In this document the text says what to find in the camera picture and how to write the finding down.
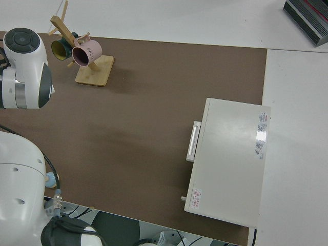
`warning label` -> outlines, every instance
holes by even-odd
[[[201,194],[202,194],[201,189],[194,189],[194,193],[191,201],[192,209],[199,209]]]
[[[267,141],[268,115],[261,113],[256,133],[255,156],[262,160],[265,154],[265,142]]]

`brown mat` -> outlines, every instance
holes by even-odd
[[[95,38],[115,57],[100,88],[77,84],[78,66],[52,55],[58,37],[42,38],[56,92],[40,110],[1,110],[0,122],[47,153],[64,200],[246,245],[248,228],[185,212],[180,199],[206,98],[261,104],[267,51]]]

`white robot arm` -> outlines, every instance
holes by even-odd
[[[52,227],[54,220],[62,218],[49,218],[43,206],[46,167],[42,152],[12,133],[0,131],[0,140],[0,245],[102,246],[98,236]],[[80,226],[80,231],[95,232],[78,219],[66,216],[63,220],[66,226],[73,223]]]
[[[54,88],[42,39],[30,29],[15,28],[3,45],[10,66],[0,70],[0,108],[43,107]]]
[[[6,65],[0,67],[0,108],[43,107],[54,88],[40,36],[15,28],[6,33],[3,45],[0,54]],[[29,140],[0,128],[12,132],[0,131],[0,245],[106,246],[89,224],[60,213],[59,187],[54,216],[46,215],[46,156]]]

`mug handle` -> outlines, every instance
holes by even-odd
[[[81,36],[81,37],[78,37],[78,38],[74,39],[74,44],[75,44],[75,46],[79,46],[79,45],[80,45],[80,44],[78,43],[78,40],[81,39],[81,38],[86,38],[87,41],[90,41],[90,40],[91,40],[90,37],[89,37],[87,34],[85,34],[85,35],[83,35],[83,36]]]

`pink mug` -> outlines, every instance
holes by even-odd
[[[86,41],[79,44],[78,40],[84,37],[86,38]],[[76,38],[74,44],[75,47],[72,50],[73,59],[82,67],[94,62],[101,57],[103,53],[100,44],[96,40],[91,40],[87,34]]]

